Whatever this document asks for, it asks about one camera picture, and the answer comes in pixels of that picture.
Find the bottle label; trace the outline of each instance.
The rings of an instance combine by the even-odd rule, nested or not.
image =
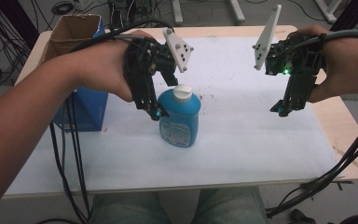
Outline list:
[[[190,144],[190,129],[185,124],[164,123],[161,125],[162,138],[179,147],[188,147]]]

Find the box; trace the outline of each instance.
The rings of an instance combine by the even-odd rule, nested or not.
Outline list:
[[[41,63],[69,53],[71,49],[85,40],[102,34],[104,34],[103,22],[98,15],[62,16],[51,33]],[[76,124],[80,132],[94,132],[102,129],[107,96],[107,92],[94,91],[84,87],[79,87],[74,92]],[[63,127],[66,131],[70,131],[67,113],[63,116],[61,108],[53,121],[60,128]]]

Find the forearm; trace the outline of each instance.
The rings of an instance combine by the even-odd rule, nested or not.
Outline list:
[[[0,198],[45,132],[58,107],[75,89],[75,69],[65,57],[39,66],[0,97]]]

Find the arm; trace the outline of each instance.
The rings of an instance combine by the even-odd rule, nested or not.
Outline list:
[[[0,97],[0,199],[76,87],[109,91],[131,101],[122,76],[127,46],[123,41],[107,41],[42,63]]]
[[[313,25],[299,29],[305,35],[329,33]],[[323,48],[327,77],[310,94],[309,101],[316,103],[333,96],[358,93],[358,38],[342,38],[327,42]]]

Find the hand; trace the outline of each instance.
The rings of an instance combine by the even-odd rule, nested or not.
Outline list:
[[[153,37],[143,31],[131,34]],[[77,66],[78,85],[108,91],[127,102],[131,101],[131,90],[123,77],[124,57],[128,45],[129,43],[123,40],[110,40],[68,54]]]
[[[305,35],[328,34],[321,26],[299,29]],[[312,90],[309,101],[316,103],[342,94],[358,93],[358,38],[342,38],[327,42],[323,48],[327,77]]]

